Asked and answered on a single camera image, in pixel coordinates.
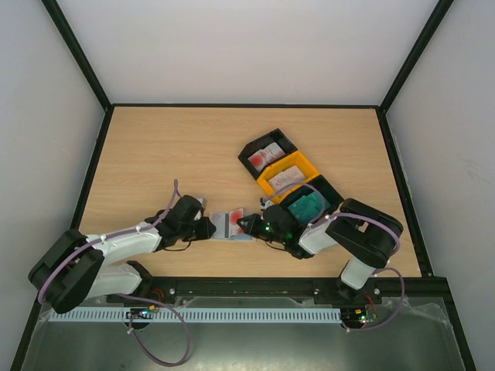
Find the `red circle white card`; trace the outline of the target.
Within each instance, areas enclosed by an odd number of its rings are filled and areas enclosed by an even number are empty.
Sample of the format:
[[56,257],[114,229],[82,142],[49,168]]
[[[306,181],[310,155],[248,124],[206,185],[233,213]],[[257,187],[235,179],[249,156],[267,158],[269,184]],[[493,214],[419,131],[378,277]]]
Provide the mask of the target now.
[[244,216],[244,209],[233,209],[228,213],[228,236],[235,237],[242,234],[241,228],[237,225],[237,220]]

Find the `pink blossom VIP card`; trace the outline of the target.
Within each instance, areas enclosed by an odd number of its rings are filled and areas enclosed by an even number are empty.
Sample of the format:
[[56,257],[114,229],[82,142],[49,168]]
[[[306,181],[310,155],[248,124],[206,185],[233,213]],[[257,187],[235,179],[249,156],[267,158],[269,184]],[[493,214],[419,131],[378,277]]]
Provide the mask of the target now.
[[215,226],[216,230],[213,233],[213,240],[227,240],[229,233],[228,226],[228,214],[227,213],[217,213],[212,212],[210,214],[210,220]]

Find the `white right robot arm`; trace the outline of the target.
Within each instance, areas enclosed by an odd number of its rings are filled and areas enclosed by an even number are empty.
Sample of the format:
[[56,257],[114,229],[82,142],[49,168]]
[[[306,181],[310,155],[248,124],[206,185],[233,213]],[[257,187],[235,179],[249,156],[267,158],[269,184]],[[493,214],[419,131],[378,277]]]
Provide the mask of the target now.
[[352,257],[339,276],[337,293],[348,303],[364,294],[368,279],[383,271],[400,248],[404,230],[394,217],[356,199],[345,199],[333,213],[319,213],[302,223],[286,206],[272,204],[261,214],[237,220],[243,233],[266,243],[278,243],[298,259],[314,257],[340,245]]

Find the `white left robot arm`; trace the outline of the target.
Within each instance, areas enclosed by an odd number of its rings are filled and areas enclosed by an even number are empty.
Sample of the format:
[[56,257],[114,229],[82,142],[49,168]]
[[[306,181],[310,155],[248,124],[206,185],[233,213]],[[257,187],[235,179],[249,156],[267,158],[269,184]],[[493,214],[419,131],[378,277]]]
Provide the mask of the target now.
[[189,195],[172,198],[167,209],[124,230],[94,235],[76,229],[64,232],[28,279],[39,302],[50,304],[58,314],[89,298],[143,294],[151,276],[133,256],[155,253],[178,241],[208,240],[215,231],[201,200]]

